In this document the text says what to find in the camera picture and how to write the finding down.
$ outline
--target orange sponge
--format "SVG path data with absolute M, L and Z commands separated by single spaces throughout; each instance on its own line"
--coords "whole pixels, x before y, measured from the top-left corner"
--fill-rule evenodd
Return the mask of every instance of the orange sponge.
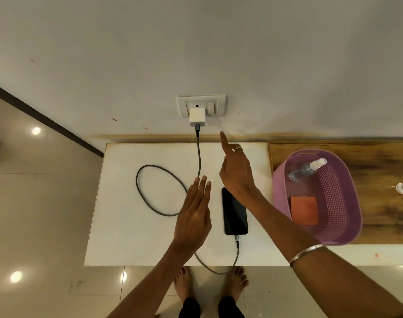
M 292 196 L 290 200 L 291 217 L 300 225 L 317 225 L 318 205 L 313 196 Z

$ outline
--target white charger adapter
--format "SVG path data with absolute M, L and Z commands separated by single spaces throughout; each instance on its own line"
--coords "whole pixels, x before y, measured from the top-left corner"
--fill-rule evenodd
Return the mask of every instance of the white charger adapter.
M 190 126 L 206 124 L 206 110 L 203 107 L 190 108 Z

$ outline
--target black pants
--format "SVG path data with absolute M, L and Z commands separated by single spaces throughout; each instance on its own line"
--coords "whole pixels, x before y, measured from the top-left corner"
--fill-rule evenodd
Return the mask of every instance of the black pants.
M 200 318 L 200 306 L 194 298 L 187 298 L 178 318 Z M 240 309 L 235 304 L 234 298 L 226 295 L 220 300 L 218 305 L 219 318 L 244 318 Z

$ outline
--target charging cable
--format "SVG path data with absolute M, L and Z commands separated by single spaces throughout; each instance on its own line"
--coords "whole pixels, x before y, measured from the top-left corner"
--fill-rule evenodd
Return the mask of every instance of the charging cable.
M 199 155 L 199 171 L 198 171 L 198 173 L 197 173 L 197 177 L 200 177 L 200 171 L 201 171 L 201 169 L 202 169 L 202 168 L 201 168 L 201 166 L 202 166 L 202 163 L 201 163 L 202 158 L 201 158 L 201 155 L 200 155 L 200 143 L 199 143 L 200 123 L 197 123 L 197 124 L 195 125 L 195 128 L 196 128 L 196 137 L 197 137 L 197 153 L 198 153 L 198 155 Z M 168 171 L 166 168 L 163 168 L 162 166 L 158 166 L 158 165 L 147 164 L 147 165 L 141 166 L 140 169 L 139 169 L 138 172 L 137 172 L 137 175 L 135 176 L 135 185 L 137 186 L 138 193 L 140 194 L 140 196 L 141 196 L 141 198 L 143 199 L 143 201 L 147 204 L 147 206 L 148 206 L 152 211 L 154 211 L 154 212 L 156 212 L 157 214 L 162 215 L 162 216 L 167 216 L 167 217 L 177 216 L 178 213 L 175 213 L 175 214 L 166 214 L 166 213 L 163 213 L 163 212 L 161 212 L 161 211 L 159 211 L 159 210 L 156 210 L 156 209 L 155 209 L 154 207 L 152 207 L 152 206 L 150 205 L 150 203 L 147 201 L 147 199 L 145 198 L 143 192 L 141 192 L 140 186 L 138 185 L 138 176 L 140 175 L 141 170 L 144 169 L 144 168 L 146 168 L 146 167 L 156 167 L 156 168 L 161 169 L 161 170 L 167 172 L 168 174 L 172 175 L 172 176 L 182 185 L 182 187 L 183 187 L 184 190 L 185 190 L 185 193 L 187 193 L 188 190 L 187 190 L 187 188 L 185 187 L 184 183 L 183 183 L 179 178 L 177 178 L 177 176 L 175 176 L 171 171 Z M 203 267 L 205 267 L 206 269 L 208 269 L 210 272 L 212 272 L 212 273 L 214 273 L 214 274 L 218 274 L 218 275 L 220 275 L 220 276 L 224 276 L 224 275 L 226 275 L 227 273 L 231 272 L 232 269 L 234 269 L 235 264 L 236 264 L 236 262 L 237 262 L 237 260 L 238 260 L 238 255 L 239 255 L 239 253 L 240 253 L 240 238 L 239 238 L 238 235 L 235 236 L 235 242 L 236 242 L 236 244 L 237 244 L 237 256 L 235 257 L 235 261 L 234 261 L 234 263 L 232 264 L 232 267 L 231 267 L 228 271 L 226 271 L 226 272 L 216 272 L 216 271 L 210 269 L 207 265 L 204 264 L 203 261 L 200 260 L 200 258 L 199 258 L 199 256 L 197 255 L 197 253 L 194 253 L 194 255 L 196 256 L 197 260 L 201 263 L 201 265 L 202 265 Z

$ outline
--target person's left hand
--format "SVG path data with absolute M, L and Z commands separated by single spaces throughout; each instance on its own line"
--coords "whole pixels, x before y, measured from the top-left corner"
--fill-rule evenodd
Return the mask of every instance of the person's left hand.
M 207 207 L 211 183 L 208 182 L 205 187 L 206 179 L 206 176 L 203 176 L 201 181 L 196 178 L 193 185 L 189 187 L 175 225 L 172 243 L 189 257 L 203 245 L 212 228 L 210 211 Z

